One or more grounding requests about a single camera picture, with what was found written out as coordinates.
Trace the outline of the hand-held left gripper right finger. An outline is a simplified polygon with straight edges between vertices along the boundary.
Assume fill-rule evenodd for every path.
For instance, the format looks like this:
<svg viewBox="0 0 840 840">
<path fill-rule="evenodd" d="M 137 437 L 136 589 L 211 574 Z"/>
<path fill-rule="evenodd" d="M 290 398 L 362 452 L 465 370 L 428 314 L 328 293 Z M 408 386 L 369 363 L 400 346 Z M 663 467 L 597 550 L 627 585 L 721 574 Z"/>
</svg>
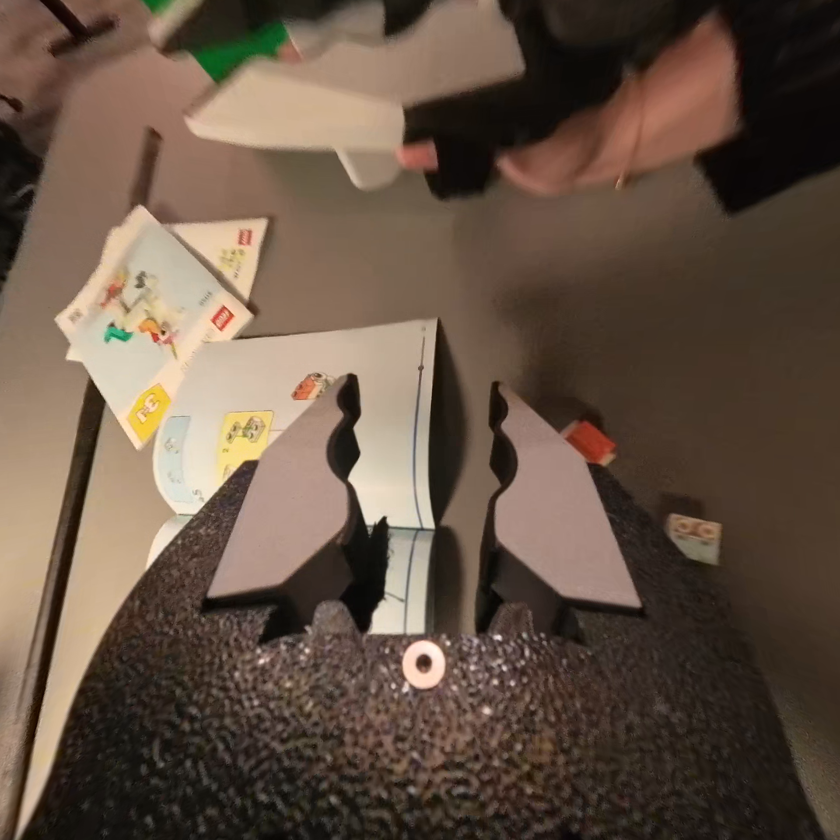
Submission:
<svg viewBox="0 0 840 840">
<path fill-rule="evenodd" d="M 488 502 L 480 544 L 476 623 L 523 603 L 534 625 L 570 610 L 644 615 L 585 458 L 502 382 L 490 388 Z"/>
</svg>

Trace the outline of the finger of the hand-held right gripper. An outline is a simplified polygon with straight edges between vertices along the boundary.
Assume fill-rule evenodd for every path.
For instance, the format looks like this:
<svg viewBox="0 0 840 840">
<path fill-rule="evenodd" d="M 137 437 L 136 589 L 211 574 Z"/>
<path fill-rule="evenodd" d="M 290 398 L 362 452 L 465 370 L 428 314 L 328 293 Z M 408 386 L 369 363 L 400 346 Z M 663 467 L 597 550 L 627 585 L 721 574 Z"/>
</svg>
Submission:
<svg viewBox="0 0 840 840">
<path fill-rule="evenodd" d="M 349 2 L 287 22 L 291 75 L 403 106 L 514 80 L 522 49 L 498 2 Z"/>
<path fill-rule="evenodd" d="M 389 153 L 403 143 L 403 107 L 294 77 L 256 60 L 184 115 L 198 138 L 260 150 Z"/>
</svg>

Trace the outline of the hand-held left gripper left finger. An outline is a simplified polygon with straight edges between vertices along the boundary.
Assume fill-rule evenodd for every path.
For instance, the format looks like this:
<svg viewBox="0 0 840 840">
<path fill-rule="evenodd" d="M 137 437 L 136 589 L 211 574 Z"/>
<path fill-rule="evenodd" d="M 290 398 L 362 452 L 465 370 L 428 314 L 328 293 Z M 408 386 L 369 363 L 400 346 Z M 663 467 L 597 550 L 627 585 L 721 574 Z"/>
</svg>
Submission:
<svg viewBox="0 0 840 840">
<path fill-rule="evenodd" d="M 384 599 L 389 526 L 364 520 L 350 473 L 360 457 L 355 374 L 342 375 L 260 457 L 206 592 L 211 607 L 272 605 L 310 623 L 341 601 L 370 623 Z"/>
</svg>

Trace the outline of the green plastic bin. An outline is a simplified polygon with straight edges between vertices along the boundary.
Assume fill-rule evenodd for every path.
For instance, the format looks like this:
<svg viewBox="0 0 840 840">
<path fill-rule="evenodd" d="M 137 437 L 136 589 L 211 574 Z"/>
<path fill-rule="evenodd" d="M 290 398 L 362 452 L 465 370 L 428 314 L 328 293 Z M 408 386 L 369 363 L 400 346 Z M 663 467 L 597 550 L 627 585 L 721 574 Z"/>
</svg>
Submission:
<svg viewBox="0 0 840 840">
<path fill-rule="evenodd" d="M 221 82 L 256 58 L 275 58 L 286 27 L 260 17 L 259 2 L 143 1 L 152 45 L 169 58 L 193 58 Z"/>
</svg>

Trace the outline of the orange lego brick assembly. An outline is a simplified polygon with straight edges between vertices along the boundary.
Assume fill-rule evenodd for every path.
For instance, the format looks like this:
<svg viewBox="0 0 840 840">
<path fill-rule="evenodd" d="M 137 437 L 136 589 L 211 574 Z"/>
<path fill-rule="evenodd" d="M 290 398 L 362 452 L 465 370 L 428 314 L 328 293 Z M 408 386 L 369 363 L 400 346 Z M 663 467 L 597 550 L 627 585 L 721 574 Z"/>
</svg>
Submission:
<svg viewBox="0 0 840 840">
<path fill-rule="evenodd" d="M 569 423 L 560 435 L 591 465 L 607 467 L 616 457 L 616 444 L 585 419 Z"/>
</svg>

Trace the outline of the small white mint lego piece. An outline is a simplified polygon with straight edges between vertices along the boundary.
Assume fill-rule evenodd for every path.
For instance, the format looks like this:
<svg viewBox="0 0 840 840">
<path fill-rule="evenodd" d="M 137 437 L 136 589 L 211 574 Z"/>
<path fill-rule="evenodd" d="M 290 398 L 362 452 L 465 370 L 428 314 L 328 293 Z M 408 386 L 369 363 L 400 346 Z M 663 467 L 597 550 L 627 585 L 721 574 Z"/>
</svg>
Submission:
<svg viewBox="0 0 840 840">
<path fill-rule="evenodd" d="M 722 525 L 716 521 L 670 513 L 665 531 L 671 542 L 688 559 L 718 566 L 721 555 Z"/>
</svg>

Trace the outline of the pale blue instruction booklet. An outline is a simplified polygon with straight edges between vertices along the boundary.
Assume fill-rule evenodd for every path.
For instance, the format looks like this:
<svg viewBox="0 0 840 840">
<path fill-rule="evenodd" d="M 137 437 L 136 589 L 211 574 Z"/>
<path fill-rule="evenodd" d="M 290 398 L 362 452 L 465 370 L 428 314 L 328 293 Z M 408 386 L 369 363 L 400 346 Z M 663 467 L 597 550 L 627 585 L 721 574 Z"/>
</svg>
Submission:
<svg viewBox="0 0 840 840">
<path fill-rule="evenodd" d="M 173 511 L 149 569 L 225 480 L 258 459 L 342 375 L 356 375 L 360 457 L 350 476 L 364 520 L 389 527 L 385 593 L 373 634 L 426 635 L 436 528 L 429 437 L 438 321 L 213 343 L 192 363 L 153 446 L 157 489 Z"/>
</svg>

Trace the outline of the person's right hand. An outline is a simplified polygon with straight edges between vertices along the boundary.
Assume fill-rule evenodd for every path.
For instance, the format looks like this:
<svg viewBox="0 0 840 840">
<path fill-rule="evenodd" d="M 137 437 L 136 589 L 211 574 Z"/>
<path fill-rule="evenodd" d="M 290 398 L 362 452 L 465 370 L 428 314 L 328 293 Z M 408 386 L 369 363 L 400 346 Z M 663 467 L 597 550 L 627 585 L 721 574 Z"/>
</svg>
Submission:
<svg viewBox="0 0 840 840">
<path fill-rule="evenodd" d="M 713 151 L 740 130 L 736 46 L 721 2 L 605 103 L 546 139 L 500 154 L 497 169 L 525 191 L 556 196 Z"/>
</svg>

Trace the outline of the small white leaflet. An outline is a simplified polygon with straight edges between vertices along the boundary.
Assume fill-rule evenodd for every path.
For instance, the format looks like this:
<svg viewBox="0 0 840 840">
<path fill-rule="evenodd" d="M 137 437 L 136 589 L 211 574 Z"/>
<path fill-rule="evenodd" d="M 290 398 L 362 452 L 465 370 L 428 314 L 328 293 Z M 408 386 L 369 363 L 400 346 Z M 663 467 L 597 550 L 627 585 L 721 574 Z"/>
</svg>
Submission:
<svg viewBox="0 0 840 840">
<path fill-rule="evenodd" d="M 268 217 L 252 217 L 165 227 L 248 303 L 269 225 Z"/>
</svg>

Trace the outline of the closed unicorn cover instruction booklet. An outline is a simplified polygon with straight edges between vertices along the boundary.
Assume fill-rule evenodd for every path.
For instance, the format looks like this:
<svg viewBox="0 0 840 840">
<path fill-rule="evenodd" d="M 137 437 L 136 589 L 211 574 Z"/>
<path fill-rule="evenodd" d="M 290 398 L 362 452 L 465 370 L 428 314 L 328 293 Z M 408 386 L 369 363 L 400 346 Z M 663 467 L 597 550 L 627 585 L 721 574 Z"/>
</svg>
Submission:
<svg viewBox="0 0 840 840">
<path fill-rule="evenodd" d="M 55 318 L 135 449 L 152 439 L 205 343 L 251 322 L 234 289 L 143 205 L 112 229 L 85 285 Z"/>
</svg>

